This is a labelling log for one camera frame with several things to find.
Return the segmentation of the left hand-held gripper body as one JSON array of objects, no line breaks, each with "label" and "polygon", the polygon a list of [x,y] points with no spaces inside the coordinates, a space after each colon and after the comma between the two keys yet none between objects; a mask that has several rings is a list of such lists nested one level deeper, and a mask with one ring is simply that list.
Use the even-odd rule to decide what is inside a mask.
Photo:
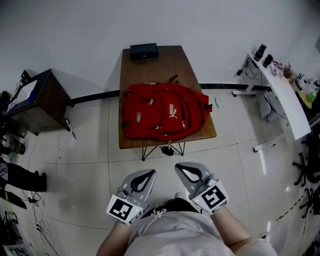
[{"label": "left hand-held gripper body", "polygon": [[115,220],[130,226],[148,208],[148,203],[139,200],[136,191],[127,191],[125,189],[127,184],[124,184],[124,181],[117,193],[111,196],[106,213]]}]

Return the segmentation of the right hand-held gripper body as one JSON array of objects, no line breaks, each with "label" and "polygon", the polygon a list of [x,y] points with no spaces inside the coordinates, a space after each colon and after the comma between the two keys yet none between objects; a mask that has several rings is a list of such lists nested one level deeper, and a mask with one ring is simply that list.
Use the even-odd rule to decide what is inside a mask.
[{"label": "right hand-held gripper body", "polygon": [[210,215],[224,207],[229,196],[220,180],[213,174],[204,172],[202,177],[187,186],[188,198]]}]

